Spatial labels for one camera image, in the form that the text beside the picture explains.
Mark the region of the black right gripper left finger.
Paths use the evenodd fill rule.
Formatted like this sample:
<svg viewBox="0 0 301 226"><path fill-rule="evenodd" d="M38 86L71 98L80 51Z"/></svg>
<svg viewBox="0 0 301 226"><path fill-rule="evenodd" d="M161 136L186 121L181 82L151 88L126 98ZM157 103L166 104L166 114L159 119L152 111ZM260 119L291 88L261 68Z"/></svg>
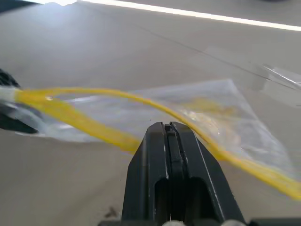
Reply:
<svg viewBox="0 0 301 226"><path fill-rule="evenodd" d="M127 170L122 220L165 223L175 219L172 124L149 126Z"/></svg>

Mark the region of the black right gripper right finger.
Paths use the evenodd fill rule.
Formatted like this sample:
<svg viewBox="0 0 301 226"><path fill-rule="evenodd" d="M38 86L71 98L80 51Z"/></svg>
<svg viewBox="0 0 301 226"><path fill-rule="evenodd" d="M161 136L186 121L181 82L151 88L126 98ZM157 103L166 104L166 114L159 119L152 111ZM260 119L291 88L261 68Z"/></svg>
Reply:
<svg viewBox="0 0 301 226"><path fill-rule="evenodd" d="M172 122L169 139L173 174L171 218L192 223L208 219L216 223L245 219L228 181L213 155L186 125Z"/></svg>

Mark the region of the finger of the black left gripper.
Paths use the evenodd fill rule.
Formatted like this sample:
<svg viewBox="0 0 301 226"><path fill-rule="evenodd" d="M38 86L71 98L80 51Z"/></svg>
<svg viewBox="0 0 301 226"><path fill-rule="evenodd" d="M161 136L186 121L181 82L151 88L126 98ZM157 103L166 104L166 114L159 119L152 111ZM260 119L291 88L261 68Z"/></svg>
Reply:
<svg viewBox="0 0 301 226"><path fill-rule="evenodd" d="M8 72L0 69L0 85L20 88L19 83Z"/></svg>
<svg viewBox="0 0 301 226"><path fill-rule="evenodd" d="M23 104L1 103L0 104L0 128L4 130L21 132L27 134L37 134L38 131L25 124L21 119L31 116L25 112L30 112L32 115L38 116L38 111Z"/></svg>

